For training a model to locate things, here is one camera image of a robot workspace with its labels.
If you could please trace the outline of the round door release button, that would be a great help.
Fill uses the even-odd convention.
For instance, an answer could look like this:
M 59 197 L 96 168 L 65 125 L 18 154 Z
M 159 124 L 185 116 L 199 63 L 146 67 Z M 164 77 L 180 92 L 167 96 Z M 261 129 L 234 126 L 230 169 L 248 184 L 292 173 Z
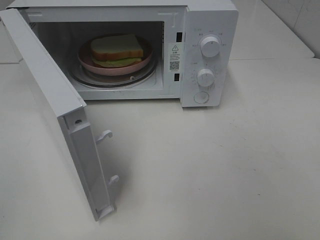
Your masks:
M 198 104 L 205 104 L 209 100 L 209 94 L 207 92 L 201 91 L 194 95 L 193 99 Z

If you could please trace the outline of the toast sandwich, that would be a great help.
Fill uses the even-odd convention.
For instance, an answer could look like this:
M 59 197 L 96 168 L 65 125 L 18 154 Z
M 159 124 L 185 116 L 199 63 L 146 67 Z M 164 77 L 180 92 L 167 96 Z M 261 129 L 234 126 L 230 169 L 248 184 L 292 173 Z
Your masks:
M 142 61 L 144 50 L 134 34 L 105 36 L 90 42 L 94 64 L 104 68 L 121 68 Z

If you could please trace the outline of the white microwave door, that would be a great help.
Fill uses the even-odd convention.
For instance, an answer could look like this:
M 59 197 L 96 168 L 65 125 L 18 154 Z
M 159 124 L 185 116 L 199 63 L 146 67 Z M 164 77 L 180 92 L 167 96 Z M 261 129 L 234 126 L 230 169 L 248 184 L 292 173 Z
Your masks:
M 105 130 L 94 137 L 86 103 L 18 10 L 2 10 L 0 20 L 49 132 L 62 152 L 71 156 L 93 217 L 99 221 L 115 210 L 108 188 L 119 176 L 106 177 L 97 149 L 113 133 Z

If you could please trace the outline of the pink plate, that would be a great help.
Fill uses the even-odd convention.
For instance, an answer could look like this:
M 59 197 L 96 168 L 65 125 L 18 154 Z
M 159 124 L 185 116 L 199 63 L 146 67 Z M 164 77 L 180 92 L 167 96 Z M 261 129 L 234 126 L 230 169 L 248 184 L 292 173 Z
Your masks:
M 153 59 L 154 52 L 152 45 L 144 38 L 137 36 L 137 41 L 143 49 L 143 58 L 140 62 L 135 64 L 116 67 L 116 68 L 106 68 L 100 65 L 96 65 L 93 62 L 91 55 L 90 40 L 84 43 L 78 50 L 78 60 L 80 64 L 89 72 L 102 76 L 124 76 L 129 75 L 139 70 L 145 68 Z

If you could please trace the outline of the white lower microwave knob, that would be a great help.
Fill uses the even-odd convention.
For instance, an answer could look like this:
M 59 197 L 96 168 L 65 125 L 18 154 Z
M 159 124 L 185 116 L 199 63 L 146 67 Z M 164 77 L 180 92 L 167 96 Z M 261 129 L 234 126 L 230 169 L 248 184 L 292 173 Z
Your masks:
M 197 83 L 200 87 L 210 87 L 215 82 L 215 75 L 212 70 L 203 68 L 197 73 Z

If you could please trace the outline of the white microwave knob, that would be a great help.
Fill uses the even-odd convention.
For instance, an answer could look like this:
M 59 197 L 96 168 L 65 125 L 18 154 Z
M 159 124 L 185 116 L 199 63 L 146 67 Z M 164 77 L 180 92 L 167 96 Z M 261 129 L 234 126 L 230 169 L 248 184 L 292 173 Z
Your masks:
M 221 40 L 216 35 L 204 36 L 200 41 L 200 50 L 204 57 L 212 58 L 220 53 Z
M 197 83 L 200 87 L 210 87 L 215 82 L 215 75 L 212 70 L 203 68 L 197 73 Z

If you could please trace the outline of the glass microwave turntable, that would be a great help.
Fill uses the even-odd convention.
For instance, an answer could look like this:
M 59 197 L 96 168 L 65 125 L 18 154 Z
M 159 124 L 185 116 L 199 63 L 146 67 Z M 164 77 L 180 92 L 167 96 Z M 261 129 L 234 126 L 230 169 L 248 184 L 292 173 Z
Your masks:
M 70 76 L 82 85 L 98 89 L 111 89 L 127 87 L 147 80 L 153 75 L 157 64 L 157 60 L 152 58 L 145 67 L 138 71 L 125 75 L 107 76 L 93 73 L 75 61 L 68 67 L 68 71 Z

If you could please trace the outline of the white microwave oven body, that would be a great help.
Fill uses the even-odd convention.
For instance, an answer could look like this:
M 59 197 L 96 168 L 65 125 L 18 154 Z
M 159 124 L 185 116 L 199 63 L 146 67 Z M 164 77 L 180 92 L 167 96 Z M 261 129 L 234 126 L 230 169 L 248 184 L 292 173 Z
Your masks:
M 16 0 L 0 20 L 63 114 L 89 100 L 218 106 L 238 16 L 229 0 Z

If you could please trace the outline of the white upper microwave knob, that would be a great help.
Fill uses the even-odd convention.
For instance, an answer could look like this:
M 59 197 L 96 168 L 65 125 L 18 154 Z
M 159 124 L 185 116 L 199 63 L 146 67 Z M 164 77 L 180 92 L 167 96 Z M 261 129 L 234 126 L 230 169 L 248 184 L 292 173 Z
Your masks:
M 216 35 L 204 36 L 200 41 L 200 50 L 204 57 L 212 58 L 220 53 L 221 40 Z

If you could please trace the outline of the white adjacent table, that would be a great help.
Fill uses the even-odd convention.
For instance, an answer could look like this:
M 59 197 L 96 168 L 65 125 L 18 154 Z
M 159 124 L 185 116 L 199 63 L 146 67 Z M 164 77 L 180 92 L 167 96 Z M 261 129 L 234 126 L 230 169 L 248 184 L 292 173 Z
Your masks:
M 261 0 L 234 0 L 239 16 L 231 60 L 308 59 L 315 54 Z

